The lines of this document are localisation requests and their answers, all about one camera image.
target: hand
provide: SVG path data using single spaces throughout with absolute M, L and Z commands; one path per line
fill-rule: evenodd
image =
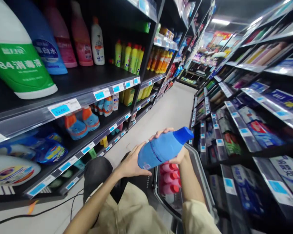
M 128 154 L 124 161 L 117 167 L 121 177 L 132 177 L 132 176 L 151 176 L 152 173 L 148 170 L 141 169 L 138 166 L 138 154 L 141 148 L 146 142 L 136 145 L 133 150 Z

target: beige shirt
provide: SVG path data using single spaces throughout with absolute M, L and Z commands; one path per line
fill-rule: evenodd
M 220 234 L 214 219 L 202 202 L 195 200 L 184 202 L 182 221 L 185 234 Z M 88 232 L 88 234 L 97 233 L 173 234 L 162 223 L 154 208 L 149 205 L 144 192 L 131 183 L 127 183 L 119 204 L 111 195 L 108 196 L 100 211 L 98 222 Z

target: person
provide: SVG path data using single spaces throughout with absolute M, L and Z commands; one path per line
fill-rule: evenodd
M 166 128 L 158 131 L 149 140 L 173 130 Z M 110 162 L 104 157 L 95 158 L 87 164 L 84 206 L 68 225 L 64 234 L 173 233 L 164 226 L 147 200 L 145 181 L 152 173 L 141 169 L 137 162 L 138 153 L 145 143 L 136 145 L 131 152 L 128 152 L 114 171 Z M 182 147 L 180 153 L 169 162 L 179 164 L 184 200 L 182 208 L 184 233 L 220 234 L 205 205 L 204 195 L 194 173 L 188 150 Z

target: green label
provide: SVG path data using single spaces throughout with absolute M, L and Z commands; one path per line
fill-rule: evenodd
M 32 44 L 0 44 L 0 78 L 16 93 L 54 85 Z

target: white floor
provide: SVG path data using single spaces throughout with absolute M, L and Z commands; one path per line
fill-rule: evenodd
M 174 86 L 153 106 L 153 108 L 135 124 L 130 131 L 121 138 L 107 154 L 113 167 L 116 167 L 125 153 L 130 151 L 136 144 L 148 141 L 148 138 L 156 131 L 166 127 L 179 129 L 189 125 L 191 109 L 193 105 L 193 95 L 196 90 L 186 85 L 176 82 Z M 83 188 L 82 178 L 69 192 L 65 200 L 76 195 Z M 44 204 L 37 204 L 33 214 L 42 212 L 54 207 L 65 200 L 54 201 Z M 62 234 L 70 222 L 70 211 L 72 200 L 42 215 L 32 218 L 18 218 L 0 225 L 0 233 L 14 234 Z M 82 207 L 82 196 L 75 199 L 73 215 Z M 0 221 L 15 215 L 28 213 L 28 207 L 0 211 Z M 164 217 L 163 211 L 159 211 L 160 217 Z

